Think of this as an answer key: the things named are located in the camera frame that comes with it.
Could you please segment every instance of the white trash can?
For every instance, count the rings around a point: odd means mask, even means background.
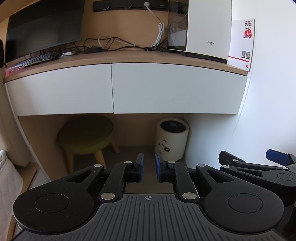
[[[180,160],[185,151],[189,125],[177,118],[158,122],[154,152],[160,152],[165,161]]]

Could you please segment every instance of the red graphic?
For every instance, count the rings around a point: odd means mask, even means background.
[[[246,31],[244,32],[244,39],[250,39],[252,38],[252,31],[251,29],[246,29]]]

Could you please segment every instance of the round black disc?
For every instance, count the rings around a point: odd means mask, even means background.
[[[292,181],[293,180],[293,178],[289,174],[286,174],[286,173],[279,173],[277,176],[279,179],[282,179],[284,181]]]
[[[45,194],[35,201],[35,208],[43,213],[57,213],[69,205],[69,200],[61,194]]]
[[[255,213],[263,207],[262,200],[252,194],[235,194],[228,199],[229,206],[240,213]]]

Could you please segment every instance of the blue gripper pad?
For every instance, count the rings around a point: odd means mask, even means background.
[[[272,149],[267,150],[266,158],[267,158],[267,160],[273,161],[273,162],[283,165],[283,166],[288,166],[291,164],[291,160],[290,160],[288,154],[282,153],[279,151],[275,151]]]

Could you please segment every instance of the black monitor screen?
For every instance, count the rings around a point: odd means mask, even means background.
[[[41,0],[9,18],[6,62],[81,40],[85,0]]]

